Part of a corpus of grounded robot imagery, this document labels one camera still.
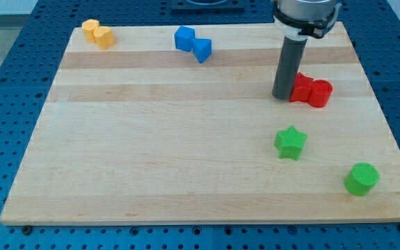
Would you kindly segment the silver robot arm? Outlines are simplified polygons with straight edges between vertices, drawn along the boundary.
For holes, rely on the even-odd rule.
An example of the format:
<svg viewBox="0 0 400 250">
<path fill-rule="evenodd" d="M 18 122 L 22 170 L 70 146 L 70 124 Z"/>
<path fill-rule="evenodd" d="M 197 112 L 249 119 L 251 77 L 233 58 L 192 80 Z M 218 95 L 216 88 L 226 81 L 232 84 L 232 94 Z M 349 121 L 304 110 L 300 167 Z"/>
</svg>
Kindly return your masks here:
<svg viewBox="0 0 400 250">
<path fill-rule="evenodd" d="M 276 0 L 274 23 L 290 40 L 322 39 L 333 28 L 341 6 L 337 0 Z"/>
</svg>

